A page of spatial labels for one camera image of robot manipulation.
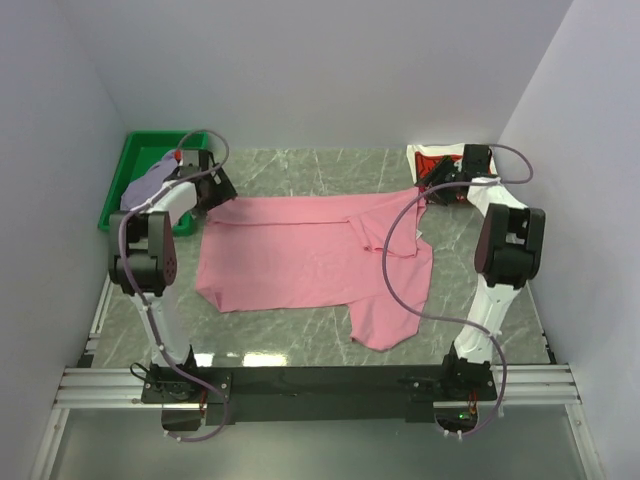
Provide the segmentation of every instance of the cable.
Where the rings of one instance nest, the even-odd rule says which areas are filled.
[[[500,363],[502,363],[502,381],[500,382],[500,391],[498,392],[498,398],[496,400],[496,403],[493,406],[493,408],[491,409],[491,411],[489,412],[489,415],[487,415],[487,417],[480,424],[476,425],[476,427],[473,430],[470,430],[468,432],[465,432],[465,433],[461,434],[461,436],[463,436],[463,437],[470,436],[470,435],[473,435],[475,433],[478,433],[483,428],[485,428],[489,423],[491,423],[493,421],[493,419],[498,415],[498,411],[499,411],[500,406],[502,405],[502,402],[504,400],[504,394],[505,394],[505,390],[507,388],[507,358],[505,357],[504,352],[502,351],[502,348],[500,347],[500,343],[498,342],[498,340],[491,334],[491,332],[487,328],[483,327],[482,325],[480,325],[478,323],[475,323],[475,322],[472,322],[470,320],[464,320],[462,318],[446,317],[446,316],[442,316],[442,315],[430,315],[430,314],[422,313],[422,312],[416,310],[415,308],[411,307],[410,305],[407,305],[407,303],[405,303],[405,301],[400,298],[400,296],[396,293],[396,291],[393,289],[393,286],[391,285],[391,281],[389,280],[389,272],[387,271],[387,256],[389,254],[389,244],[391,243],[391,236],[393,235],[393,232],[395,231],[396,227],[398,226],[398,223],[400,223],[400,220],[402,220],[402,217],[404,217],[406,215],[406,213],[411,209],[411,207],[413,207],[421,199],[423,199],[423,198],[426,199],[433,192],[437,192],[438,190],[442,190],[444,188],[452,188],[452,187],[490,187],[490,186],[493,186],[493,185],[499,185],[501,183],[503,183],[503,184],[524,184],[524,183],[529,182],[533,178],[533,166],[531,165],[531,162],[529,162],[527,157],[525,157],[521,152],[519,152],[515,148],[508,147],[506,145],[501,145],[499,143],[489,144],[489,146],[490,147],[494,147],[494,148],[502,148],[502,149],[508,150],[508,151],[513,152],[516,155],[518,155],[522,159],[522,161],[526,164],[527,168],[529,169],[528,177],[526,179],[524,179],[524,180],[502,180],[502,181],[500,181],[498,179],[496,181],[487,182],[487,183],[451,182],[451,183],[443,183],[441,185],[436,185],[434,187],[428,188],[424,192],[420,193],[413,200],[411,200],[407,204],[407,206],[405,206],[400,211],[400,213],[398,214],[396,219],[391,224],[391,228],[389,228],[389,232],[387,233],[387,238],[384,241],[384,247],[382,248],[382,276],[384,277],[384,283],[387,286],[387,289],[389,290],[389,293],[391,294],[391,296],[394,298],[394,300],[396,302],[398,302],[398,304],[400,304],[400,306],[402,308],[404,308],[408,312],[413,313],[414,315],[417,315],[418,317],[424,318],[426,320],[438,320],[438,321],[441,321],[441,322],[457,323],[459,325],[468,325],[468,326],[473,327],[473,328],[475,328],[477,330],[480,330],[482,333],[484,333],[489,338],[489,340],[491,341],[493,346],[496,348],[496,351],[498,352],[498,356],[500,357]]]
[[[219,164],[214,165],[210,169],[205,170],[204,172],[198,172],[193,175],[189,175],[185,178],[181,178],[176,182],[172,183],[171,185],[162,188],[158,193],[156,193],[153,197],[148,199],[145,203],[143,203],[142,205],[138,205],[134,209],[127,212],[127,214],[122,219],[122,222],[120,222],[120,226],[118,228],[118,249],[120,250],[120,257],[122,258],[122,268],[124,269],[124,273],[127,277],[127,280],[129,281],[129,284],[133,288],[133,291],[138,297],[140,297],[140,301],[142,302],[143,308],[147,314],[147,319],[149,321],[149,326],[151,327],[153,339],[155,341],[156,346],[158,347],[158,350],[160,351],[160,354],[162,355],[162,358],[164,359],[165,362],[167,362],[167,365],[169,365],[169,367],[171,367],[171,369],[174,370],[176,373],[178,373],[179,375],[181,375],[182,377],[186,378],[187,380],[193,383],[197,383],[201,387],[209,390],[211,393],[217,395],[222,399],[223,416],[222,416],[222,421],[220,422],[220,425],[218,425],[213,431],[207,433],[206,435],[202,435],[200,437],[182,437],[180,435],[177,435],[176,433],[167,432],[168,436],[176,439],[179,442],[180,441],[181,442],[201,442],[203,440],[208,440],[209,438],[214,437],[215,435],[220,433],[220,431],[224,428],[224,426],[229,422],[229,402],[227,401],[227,398],[225,397],[225,395],[219,389],[205,382],[204,380],[194,377],[193,375],[181,370],[180,367],[176,365],[173,359],[165,351],[164,344],[162,343],[162,339],[160,338],[160,333],[158,331],[158,326],[156,324],[155,318],[153,317],[153,309],[151,307],[151,303],[144,296],[144,293],[140,289],[140,285],[138,285],[138,282],[136,282],[136,279],[133,276],[133,272],[131,271],[131,266],[129,265],[129,258],[127,257],[126,226],[129,220],[131,219],[131,217],[133,217],[134,215],[144,210],[147,210],[148,208],[153,207],[160,199],[162,199],[167,193],[169,193],[176,186],[180,185],[181,183],[188,182],[199,177],[203,177],[205,175],[211,175],[217,172],[218,170],[220,170],[222,166],[227,162],[227,160],[229,159],[229,153],[230,153],[229,143],[218,132],[214,130],[206,129],[206,128],[192,130],[191,132],[187,133],[184,137],[182,137],[180,142],[178,142],[178,146],[176,147],[176,153],[174,154],[176,160],[179,161],[180,159],[182,159],[181,148],[184,142],[189,137],[197,133],[210,133],[211,135],[220,139],[220,141],[224,144],[224,147],[225,147],[225,154],[222,161]]]

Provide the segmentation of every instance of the marble tabletop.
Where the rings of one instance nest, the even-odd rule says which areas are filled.
[[[401,149],[237,150],[225,171],[243,196],[394,192],[412,184]],[[433,247],[425,312],[465,318],[477,276],[473,254],[482,216],[473,207],[431,205],[420,222]],[[349,338],[345,306],[221,314],[195,291],[202,224],[176,238],[177,312],[201,365],[392,365],[440,363],[461,327],[423,320],[414,337],[386,352]],[[509,363],[549,363],[529,289],[513,302],[500,342]],[[150,347],[131,301],[118,287],[106,309],[93,367],[148,362]]]

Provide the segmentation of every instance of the gray floor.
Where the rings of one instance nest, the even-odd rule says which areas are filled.
[[[563,406],[506,407],[459,443],[396,420],[245,423],[206,442],[164,438],[160,412],[73,410],[52,479],[580,480]]]
[[[411,186],[404,150],[240,150],[225,167],[245,196],[336,195],[393,192]],[[434,250],[425,311],[466,317],[477,277],[473,253],[482,225],[470,206],[430,206],[420,222]],[[440,363],[460,327],[424,322],[420,332],[387,352],[349,339],[347,308],[220,314],[194,289],[201,230],[177,238],[177,311],[198,361],[209,365],[375,365]],[[539,320],[529,295],[514,301],[501,343],[509,363],[548,363]],[[133,305],[114,289],[94,367],[128,367],[148,361],[150,348]]]

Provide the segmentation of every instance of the pink fabric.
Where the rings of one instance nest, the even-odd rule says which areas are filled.
[[[417,194],[237,198],[211,212],[202,238],[197,291],[221,312],[346,304],[351,337],[385,350],[415,335],[419,319],[400,307],[382,278],[391,223]],[[416,240],[424,207],[398,225],[389,275],[401,297],[422,310],[431,247]]]

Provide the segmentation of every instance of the table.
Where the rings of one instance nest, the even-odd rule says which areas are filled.
[[[411,186],[403,149],[245,149],[225,171],[244,196],[339,195],[393,192]],[[425,312],[465,318],[477,275],[473,254],[482,216],[473,207],[431,205],[420,222],[433,247],[434,267]],[[220,314],[195,291],[202,223],[176,238],[177,312],[204,366],[438,364],[459,325],[423,320],[414,337],[386,352],[349,338],[345,306]],[[499,337],[509,363],[549,363],[546,340],[528,287],[513,302]],[[130,300],[114,288],[106,306],[92,366],[148,362],[150,346]]]

